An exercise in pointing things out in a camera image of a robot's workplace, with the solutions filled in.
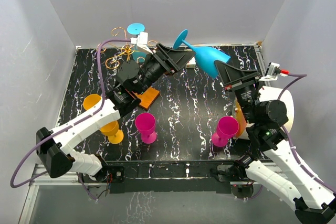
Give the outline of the blue wine glass front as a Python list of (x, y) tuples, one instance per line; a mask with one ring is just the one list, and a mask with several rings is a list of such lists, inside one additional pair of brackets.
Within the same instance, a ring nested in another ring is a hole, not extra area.
[(224, 52), (209, 46), (196, 47), (185, 41), (188, 30), (183, 30), (174, 42), (173, 49), (177, 49), (181, 44), (185, 44), (189, 49), (195, 52), (195, 61), (199, 68), (213, 79), (218, 76), (218, 70), (215, 61), (219, 60), (228, 63), (230, 56)]

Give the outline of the blue wine glass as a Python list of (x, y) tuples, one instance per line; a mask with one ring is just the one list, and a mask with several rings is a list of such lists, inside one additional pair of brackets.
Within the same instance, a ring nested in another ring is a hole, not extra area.
[(145, 62), (146, 53), (142, 52), (137, 47), (138, 36), (140, 35), (140, 32), (144, 32), (144, 31), (145, 31), (145, 26), (142, 23), (132, 23), (127, 27), (127, 32), (132, 36), (131, 37), (131, 42), (133, 45), (132, 58), (137, 63)]
[(219, 60), (228, 63), (230, 56), (224, 52), (209, 46), (196, 47), (185, 41), (188, 30), (183, 30), (174, 42), (173, 49), (177, 49), (181, 44), (185, 44), (189, 49), (195, 52), (195, 61), (199, 68), (213, 79), (218, 76), (218, 70), (215, 61)]

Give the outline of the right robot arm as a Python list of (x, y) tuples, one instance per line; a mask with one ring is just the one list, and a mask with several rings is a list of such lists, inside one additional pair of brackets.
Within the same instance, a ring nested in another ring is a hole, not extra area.
[(254, 147), (269, 157), (285, 174), (281, 177), (250, 153), (234, 161), (232, 168), (240, 180), (248, 178), (277, 195), (301, 223), (328, 223), (335, 217), (335, 190), (326, 185), (297, 154), (285, 128), (287, 107), (279, 98), (260, 101), (260, 89), (279, 75), (292, 76), (271, 62), (265, 76), (257, 70), (241, 70), (220, 60), (214, 62), (225, 89), (233, 92)]

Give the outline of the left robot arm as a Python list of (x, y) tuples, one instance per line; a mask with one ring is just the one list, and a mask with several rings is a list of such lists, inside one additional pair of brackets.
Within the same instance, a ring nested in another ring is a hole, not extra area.
[(158, 43), (142, 65), (134, 60), (123, 62), (114, 77), (113, 89), (102, 92), (93, 108), (52, 130), (38, 130), (36, 153), (48, 175), (58, 178), (76, 172), (104, 181), (109, 173), (104, 159), (97, 154), (79, 153), (75, 147), (100, 128), (132, 112), (141, 102), (137, 94), (145, 92), (162, 75), (179, 72), (194, 56), (193, 51), (174, 50)]

